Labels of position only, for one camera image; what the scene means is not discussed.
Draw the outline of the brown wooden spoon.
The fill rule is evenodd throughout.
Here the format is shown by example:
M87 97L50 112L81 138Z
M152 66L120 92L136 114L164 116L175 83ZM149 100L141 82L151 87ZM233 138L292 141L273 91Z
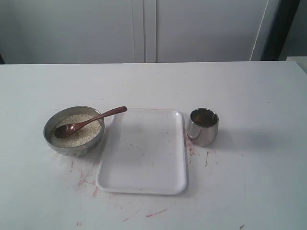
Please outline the brown wooden spoon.
M80 129L82 129L84 126L90 124L91 122L94 122L96 120L99 120L99 119L102 119L102 118L105 118L105 117L109 117L109 116L112 116L112 115L124 113L127 110L128 110L127 107L121 106L121 107L118 107L118 108L111 109L111 110L109 110L109 111L107 111L107 112L105 112L101 115L98 115L96 117L93 117L89 120L86 120L86 121L83 121L83 122L80 122L80 123L71 123L71 124L62 125L62 126L57 127L55 129L54 135L57 138L69 137L72 134L79 131Z

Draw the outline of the stainless steel cup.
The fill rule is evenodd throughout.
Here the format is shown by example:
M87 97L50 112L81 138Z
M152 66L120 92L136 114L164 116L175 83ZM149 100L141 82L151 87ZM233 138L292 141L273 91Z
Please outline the stainless steel cup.
M186 131L193 144L206 147L216 139L218 128L219 117L215 111L197 108L190 113Z

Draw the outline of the steel bowl of rice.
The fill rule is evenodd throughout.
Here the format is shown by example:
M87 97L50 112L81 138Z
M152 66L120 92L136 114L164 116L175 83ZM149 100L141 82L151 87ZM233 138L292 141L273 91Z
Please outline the steel bowl of rice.
M92 152L101 142L105 123L96 120L67 138L55 137L57 127L70 123L80 123L100 115L100 112L87 106L75 106L64 109L53 115L44 127L44 138L48 145L64 156L79 157Z

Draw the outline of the white plastic tray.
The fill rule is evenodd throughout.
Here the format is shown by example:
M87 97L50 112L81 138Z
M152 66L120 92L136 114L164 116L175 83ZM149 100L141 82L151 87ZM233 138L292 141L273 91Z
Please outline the white plastic tray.
M96 175L112 193L177 195L187 186L184 117L133 109L112 117Z

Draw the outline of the white cabinet in background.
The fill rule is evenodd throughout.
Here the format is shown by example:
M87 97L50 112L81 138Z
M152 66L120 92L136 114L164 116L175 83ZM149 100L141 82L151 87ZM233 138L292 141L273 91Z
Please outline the white cabinet in background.
M260 60L277 0L3 0L7 64Z

